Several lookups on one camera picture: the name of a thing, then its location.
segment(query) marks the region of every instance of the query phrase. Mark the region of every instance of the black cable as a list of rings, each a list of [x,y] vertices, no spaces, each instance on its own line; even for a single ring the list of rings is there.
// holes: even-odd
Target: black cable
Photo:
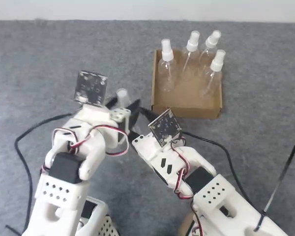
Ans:
[[[283,168],[283,171],[282,171],[282,173],[280,174],[280,177],[279,177],[279,179],[278,179],[278,181],[277,181],[277,183],[276,183],[276,186],[275,186],[275,188],[274,188],[274,191],[272,192],[271,197],[270,197],[270,199],[269,199],[267,205],[265,206],[264,210],[261,212],[260,220],[259,220],[259,222],[258,222],[258,224],[257,224],[257,227],[254,229],[254,232],[257,232],[257,231],[259,230],[259,228],[260,228],[260,226],[261,226],[261,224],[262,224],[262,222],[263,222],[263,220],[264,220],[264,218],[265,218],[265,216],[266,216],[266,212],[267,212],[267,210],[269,209],[269,207],[270,207],[270,205],[271,205],[271,203],[272,203],[272,201],[273,201],[273,198],[274,198],[274,196],[275,196],[275,194],[276,194],[276,191],[277,191],[277,189],[280,187],[280,185],[281,185],[281,183],[282,183],[282,180],[284,179],[285,174],[286,174],[286,172],[287,172],[287,170],[288,170],[288,168],[289,168],[289,166],[290,166],[290,164],[291,164],[291,162],[292,162],[294,156],[295,156],[295,145],[294,145],[294,147],[293,147],[293,149],[292,149],[292,152],[291,152],[289,158],[287,159],[287,161],[286,161],[286,163],[285,163],[285,166],[284,166],[284,168]]]
[[[9,225],[5,225],[5,227],[7,229],[9,229],[11,232],[13,232],[14,234],[16,234],[17,236],[22,236],[21,233],[17,232],[14,228],[12,228],[11,226]]]
[[[216,145],[216,146],[220,147],[220,148],[225,152],[225,154],[226,154],[226,156],[227,156],[228,163],[229,163],[230,168],[231,168],[231,172],[232,172],[232,174],[233,174],[233,176],[234,176],[234,179],[235,179],[235,181],[236,181],[236,183],[237,183],[237,185],[238,185],[238,188],[240,189],[240,191],[241,191],[243,197],[246,199],[246,201],[247,201],[247,202],[248,202],[253,208],[255,208],[254,205],[252,204],[252,202],[250,201],[248,195],[246,194],[245,190],[243,189],[243,187],[242,187],[242,185],[241,185],[239,179],[238,179],[238,176],[237,176],[237,174],[236,174],[236,172],[235,172],[235,170],[234,170],[234,167],[233,167],[233,163],[232,163],[231,156],[230,156],[229,152],[227,151],[227,149],[226,149],[223,145],[221,145],[221,144],[219,144],[219,143],[217,143],[217,142],[215,142],[215,141],[212,141],[212,140],[210,140],[210,139],[202,138],[202,137],[200,137],[200,136],[194,135],[194,134],[189,133],[189,132],[186,132],[186,131],[182,131],[182,133],[185,134],[185,135],[188,135],[188,136],[190,136],[190,137],[193,137],[193,138],[195,138],[195,139],[199,139],[199,140],[202,140],[202,141],[204,141],[204,142],[207,142],[207,143],[210,143],[210,144]]]
[[[34,129],[42,126],[43,124],[47,124],[51,121],[54,120],[58,120],[58,119],[62,119],[68,116],[73,115],[74,113],[67,113],[67,114],[63,114],[63,115],[59,115],[59,116],[55,116],[52,118],[48,118],[45,119],[39,123],[36,123],[35,125],[33,125],[31,128],[29,128],[27,131],[25,131],[23,134],[21,134],[19,137],[16,138],[15,142],[14,142],[14,148],[16,150],[16,152],[19,155],[20,160],[22,161],[25,171],[27,173],[28,179],[29,179],[29,200],[28,200],[28,207],[27,207],[27,212],[26,212],[26,219],[25,219],[25,224],[24,224],[24,228],[23,228],[23,233],[24,231],[27,229],[29,222],[30,222],[30,210],[31,210],[31,202],[32,202],[32,197],[33,197],[33,181],[32,181],[32,177],[31,177],[31,173],[30,173],[30,169],[29,166],[24,158],[24,156],[22,155],[20,149],[19,149],[19,141],[21,141],[26,135],[28,135],[30,132],[32,132]],[[19,232],[17,232],[14,228],[12,228],[9,225],[5,226],[7,229],[9,229],[10,231],[12,231],[13,233],[15,233],[16,235],[21,235]]]

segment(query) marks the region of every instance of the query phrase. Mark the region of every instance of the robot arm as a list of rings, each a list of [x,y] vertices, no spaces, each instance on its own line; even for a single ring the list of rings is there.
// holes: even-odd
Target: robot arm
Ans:
[[[149,125],[151,132],[132,142],[138,155],[176,193],[193,199],[193,209],[200,219],[205,236],[287,236],[270,218],[265,218],[260,230],[254,229],[260,219],[256,211],[196,150],[191,147],[173,147],[179,133],[173,133],[173,116],[170,110]],[[166,140],[163,146],[158,139]],[[196,168],[181,178],[180,171]],[[189,230],[186,236],[200,235]]]
[[[44,161],[36,202],[23,236],[93,236],[102,235],[99,233],[103,229],[118,236],[111,223],[105,224],[110,221],[106,204],[87,197],[89,179],[106,155],[122,155],[128,150],[127,135],[138,117],[140,101],[111,110],[91,104],[103,100],[99,86],[105,85],[106,79],[90,72],[80,72],[79,76],[83,83],[89,83],[88,87],[79,85],[79,77],[79,88],[96,90],[100,95],[94,97],[92,93],[81,98],[83,91],[79,89],[76,94],[84,103],[82,109],[54,130],[53,145]],[[124,151],[106,151],[125,142]]]

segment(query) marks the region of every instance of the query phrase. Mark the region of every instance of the clear plastic bottle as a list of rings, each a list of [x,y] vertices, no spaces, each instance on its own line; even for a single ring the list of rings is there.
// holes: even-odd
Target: clear plastic bottle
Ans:
[[[198,50],[200,33],[198,31],[192,31],[188,40],[187,46],[181,51],[181,57],[179,60],[180,79],[188,81],[194,78],[198,71],[199,56]]]
[[[162,40],[162,59],[158,63],[157,86],[164,92],[170,92],[175,88],[178,73],[178,64],[174,59],[171,42],[165,38]]]
[[[206,67],[210,67],[213,58],[215,57],[217,51],[217,43],[221,32],[218,30],[213,31],[213,33],[206,39],[206,42],[200,46],[200,57],[199,57],[199,76],[203,76],[203,72]]]
[[[200,97],[211,99],[222,82],[222,67],[225,57],[224,50],[217,50],[211,66],[205,68],[200,82]]]

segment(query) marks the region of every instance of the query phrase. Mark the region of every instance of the white spray nozzle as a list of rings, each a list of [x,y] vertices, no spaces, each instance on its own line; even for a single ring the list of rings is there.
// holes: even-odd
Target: white spray nozzle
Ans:
[[[170,61],[174,59],[174,53],[171,48],[171,41],[168,38],[164,38],[162,41],[162,58],[164,61]]]
[[[186,46],[188,51],[194,52],[198,49],[199,37],[200,37],[199,31],[195,30],[191,32],[190,39],[188,40],[188,43]]]
[[[210,66],[211,70],[215,72],[222,70],[225,54],[226,52],[224,50],[217,50],[215,58],[213,59]]]
[[[217,45],[218,40],[222,36],[221,31],[215,30],[213,33],[206,39],[206,46],[208,48],[214,48]]]
[[[128,91],[125,88],[120,88],[116,92],[118,98],[119,107],[125,108],[130,105],[130,97]]]

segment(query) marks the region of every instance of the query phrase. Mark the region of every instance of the cardboard box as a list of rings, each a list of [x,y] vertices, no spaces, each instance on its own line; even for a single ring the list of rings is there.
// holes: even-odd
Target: cardboard box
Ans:
[[[179,50],[173,50],[174,57],[179,58]],[[152,104],[151,109],[161,114],[169,107],[177,117],[216,119],[222,110],[222,86],[212,100],[201,100],[199,97],[200,80],[178,82],[171,92],[162,92],[156,86],[158,62],[162,51],[156,50],[153,59]]]

